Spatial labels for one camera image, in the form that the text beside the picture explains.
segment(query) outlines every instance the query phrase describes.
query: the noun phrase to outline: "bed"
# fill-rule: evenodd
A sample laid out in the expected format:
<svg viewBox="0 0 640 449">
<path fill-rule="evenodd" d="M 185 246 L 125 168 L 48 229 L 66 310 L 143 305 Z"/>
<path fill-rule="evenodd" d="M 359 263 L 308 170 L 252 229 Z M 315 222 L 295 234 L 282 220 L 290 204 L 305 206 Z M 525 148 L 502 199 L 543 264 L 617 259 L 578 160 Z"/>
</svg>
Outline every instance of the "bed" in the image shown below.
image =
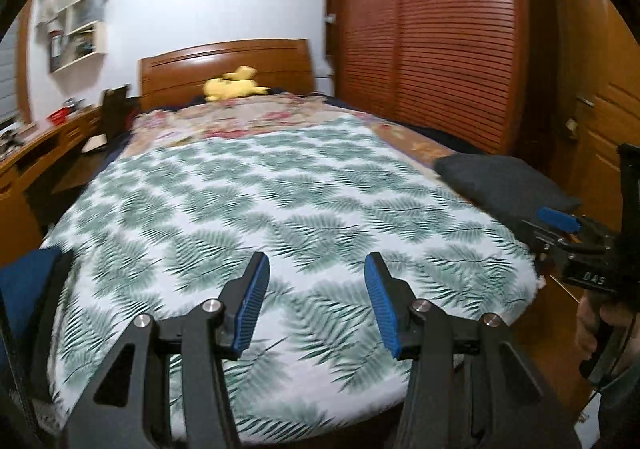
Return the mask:
<svg viewBox="0 0 640 449">
<path fill-rule="evenodd" d="M 241 64 L 290 93 L 169 110 Z M 409 365 L 380 339 L 368 252 L 460 317 L 511 323 L 534 299 L 524 245 L 430 169 L 450 150 L 297 96 L 313 91 L 304 41 L 205 45 L 140 66 L 146 113 L 131 142 L 44 241 L 76 251 L 48 364 L 61 421 L 136 314 L 174 317 L 216 297 L 255 250 L 270 257 L 270 286 L 251 346 L 225 363 L 244 442 L 313 437 L 402 401 Z M 179 357 L 170 388 L 183 439 Z"/>
</svg>

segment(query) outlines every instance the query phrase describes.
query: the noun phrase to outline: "red container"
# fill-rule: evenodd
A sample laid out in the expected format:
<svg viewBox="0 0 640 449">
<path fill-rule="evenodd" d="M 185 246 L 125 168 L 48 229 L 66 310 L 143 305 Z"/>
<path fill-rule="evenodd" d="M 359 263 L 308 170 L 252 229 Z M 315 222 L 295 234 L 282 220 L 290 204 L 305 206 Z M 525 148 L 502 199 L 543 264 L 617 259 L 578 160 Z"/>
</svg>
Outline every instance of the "red container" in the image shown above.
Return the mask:
<svg viewBox="0 0 640 449">
<path fill-rule="evenodd" d="M 47 120 L 53 125 L 60 125 L 66 122 L 66 116 L 70 113 L 69 108 L 60 108 L 58 111 L 51 113 Z"/>
</svg>

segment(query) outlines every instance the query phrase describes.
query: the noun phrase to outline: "floral blanket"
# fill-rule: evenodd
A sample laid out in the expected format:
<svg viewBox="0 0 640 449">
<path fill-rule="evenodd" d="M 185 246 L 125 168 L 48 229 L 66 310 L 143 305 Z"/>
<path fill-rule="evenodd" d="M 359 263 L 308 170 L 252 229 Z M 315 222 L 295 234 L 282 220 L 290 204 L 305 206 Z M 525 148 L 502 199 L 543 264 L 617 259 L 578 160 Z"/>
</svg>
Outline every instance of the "floral blanket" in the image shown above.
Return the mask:
<svg viewBox="0 0 640 449">
<path fill-rule="evenodd" d="M 452 153 L 431 139 L 369 113 L 329 106 L 321 96 L 300 97 L 285 93 L 249 96 L 179 111 L 145 113 L 134 121 L 133 138 L 122 157 L 212 137 L 242 138 L 300 129 L 329 122 L 344 114 L 357 117 L 388 145 L 423 165 L 431 166 L 436 158 Z"/>
<path fill-rule="evenodd" d="M 271 263 L 254 339 L 225 363 L 244 442 L 312 437 L 397 403 L 409 365 L 391 358 L 364 285 L 380 251 L 416 295 L 450 314 L 511 323 L 537 281 L 500 223 L 425 177 L 361 120 L 155 148 L 113 162 L 44 246 L 77 252 L 54 322 L 52 395 L 64 419 L 130 320 L 184 314 Z M 185 437 L 180 357 L 172 429 Z"/>
</svg>

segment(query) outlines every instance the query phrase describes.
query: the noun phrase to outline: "stuffed animal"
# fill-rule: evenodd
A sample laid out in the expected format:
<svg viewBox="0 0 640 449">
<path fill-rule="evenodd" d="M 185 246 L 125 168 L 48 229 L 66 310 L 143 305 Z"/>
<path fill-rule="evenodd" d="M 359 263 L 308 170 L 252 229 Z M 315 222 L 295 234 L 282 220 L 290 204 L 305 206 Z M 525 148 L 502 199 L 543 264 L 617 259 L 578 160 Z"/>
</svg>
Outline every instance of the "stuffed animal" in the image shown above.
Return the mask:
<svg viewBox="0 0 640 449">
<path fill-rule="evenodd" d="M 224 74 L 223 79 L 208 80 L 203 86 L 207 102 L 249 95 L 266 95 L 269 89 L 261 88 L 255 80 L 251 80 L 254 75 L 253 68 L 240 66 L 234 73 Z"/>
</svg>

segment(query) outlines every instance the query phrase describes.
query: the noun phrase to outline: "headboard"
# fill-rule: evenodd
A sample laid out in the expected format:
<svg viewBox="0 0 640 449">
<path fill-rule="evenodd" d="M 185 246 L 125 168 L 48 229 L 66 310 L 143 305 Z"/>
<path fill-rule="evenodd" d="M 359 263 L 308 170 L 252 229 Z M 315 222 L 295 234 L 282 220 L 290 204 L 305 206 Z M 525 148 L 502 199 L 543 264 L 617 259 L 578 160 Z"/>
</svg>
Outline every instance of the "headboard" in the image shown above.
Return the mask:
<svg viewBox="0 0 640 449">
<path fill-rule="evenodd" d="M 143 111 L 178 106 L 202 95 L 209 79 L 238 66 L 257 70 L 259 86 L 313 92 L 314 73 L 305 39 L 256 39 L 205 44 L 140 60 L 140 105 Z"/>
</svg>

